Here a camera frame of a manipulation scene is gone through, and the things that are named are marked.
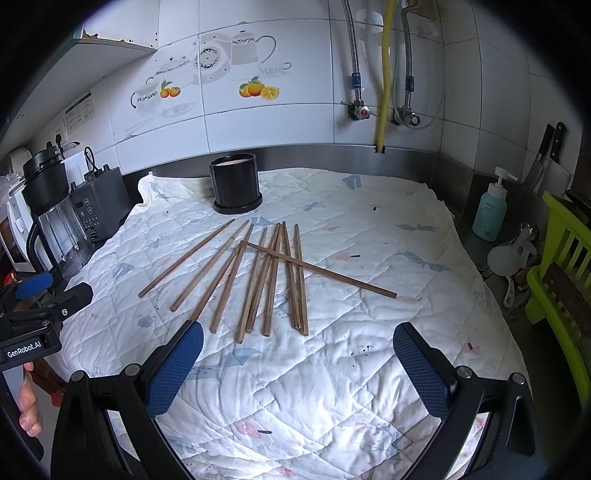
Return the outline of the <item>left hand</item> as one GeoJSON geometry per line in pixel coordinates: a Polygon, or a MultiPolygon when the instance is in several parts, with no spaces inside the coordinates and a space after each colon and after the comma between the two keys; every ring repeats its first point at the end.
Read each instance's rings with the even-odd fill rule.
{"type": "Polygon", "coordinates": [[[23,366],[23,383],[19,390],[17,404],[20,410],[19,425],[32,438],[40,435],[43,429],[42,416],[39,413],[34,383],[31,373],[34,364],[27,362],[23,366]]]}

